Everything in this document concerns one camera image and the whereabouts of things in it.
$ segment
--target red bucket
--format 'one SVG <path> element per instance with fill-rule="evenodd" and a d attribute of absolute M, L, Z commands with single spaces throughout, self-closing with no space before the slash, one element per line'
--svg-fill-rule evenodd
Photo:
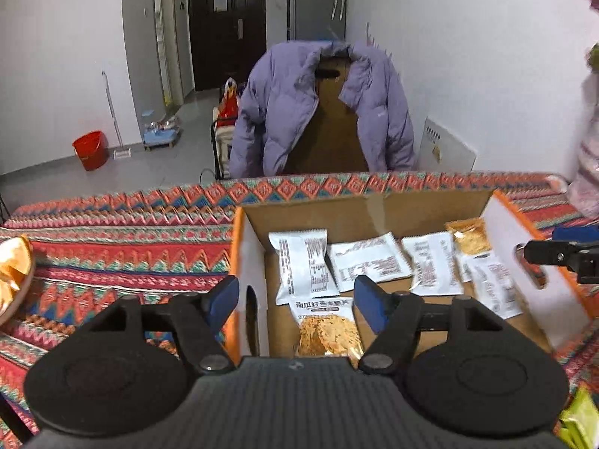
<path fill-rule="evenodd" d="M 75 153 L 86 171 L 94 171 L 106 163 L 109 158 L 104 133 L 92 131 L 73 142 Z"/>

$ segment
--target dark brown door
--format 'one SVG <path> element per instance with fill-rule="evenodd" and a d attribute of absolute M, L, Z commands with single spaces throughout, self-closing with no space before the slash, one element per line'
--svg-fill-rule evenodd
<path fill-rule="evenodd" d="M 247 80 L 266 52 L 264 0 L 189 0 L 196 91 Z"/>

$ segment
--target paper notice on door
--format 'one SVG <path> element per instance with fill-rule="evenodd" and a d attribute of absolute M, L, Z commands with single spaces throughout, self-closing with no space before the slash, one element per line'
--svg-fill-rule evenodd
<path fill-rule="evenodd" d="M 228 0 L 214 0 L 215 12 L 226 12 L 229 9 Z"/>

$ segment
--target jacket sleeve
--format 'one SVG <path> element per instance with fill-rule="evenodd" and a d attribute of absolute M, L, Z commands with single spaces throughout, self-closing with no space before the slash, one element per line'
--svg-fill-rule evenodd
<path fill-rule="evenodd" d="M 412 128 L 408 103 L 399 76 L 389 61 L 387 84 L 387 131 L 386 161 L 390 171 L 410 171 L 414 167 L 414 128 Z"/>
<path fill-rule="evenodd" d="M 233 179 L 261 177 L 264 174 L 262 134 L 270 86 L 270 52 L 267 52 L 252 69 L 241 95 L 229 159 L 229 171 Z"/>

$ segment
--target plastic bag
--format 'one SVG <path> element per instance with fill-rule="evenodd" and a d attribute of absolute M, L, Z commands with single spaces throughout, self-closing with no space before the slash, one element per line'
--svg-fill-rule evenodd
<path fill-rule="evenodd" d="M 410 264 L 397 246 L 393 233 L 329 245 L 327 253 L 339 292 L 353 290 L 358 275 L 367 275 L 376 283 L 412 276 Z"/>
<path fill-rule="evenodd" d="M 281 286 L 276 304 L 301 297 L 333 297 L 339 291 L 325 263 L 326 230 L 270 233 L 268 239 L 279 255 Z"/>
<path fill-rule="evenodd" d="M 364 354 L 353 317 L 353 299 L 296 299 L 289 303 L 299 325 L 298 356 L 348 356 L 354 366 Z"/>
<path fill-rule="evenodd" d="M 588 175 L 579 172 L 568 187 L 566 197 L 587 218 L 599 217 L 599 186 Z"/>
<path fill-rule="evenodd" d="M 219 120 L 216 122 L 216 126 L 234 125 L 238 114 L 237 83 L 232 77 L 229 77 L 225 83 L 225 94 L 219 104 Z"/>
<path fill-rule="evenodd" d="M 468 270 L 476 298 L 502 319 L 522 314 L 510 272 L 493 251 L 473 256 Z"/>
<path fill-rule="evenodd" d="M 486 234 L 483 218 L 453 221 L 445 223 L 447 231 L 453 234 L 455 259 L 462 282 L 472 280 L 468 270 L 468 261 L 472 256 L 491 250 L 491 245 Z"/>
<path fill-rule="evenodd" d="M 412 293 L 421 296 L 463 294 L 463 286 L 454 274 L 453 239 L 449 231 L 403 238 L 401 244 L 414 262 Z"/>
<path fill-rule="evenodd" d="M 586 386 L 581 385 L 572 404 L 561 412 L 559 420 L 564 426 L 559 438 L 576 449 L 599 447 L 599 411 Z"/>

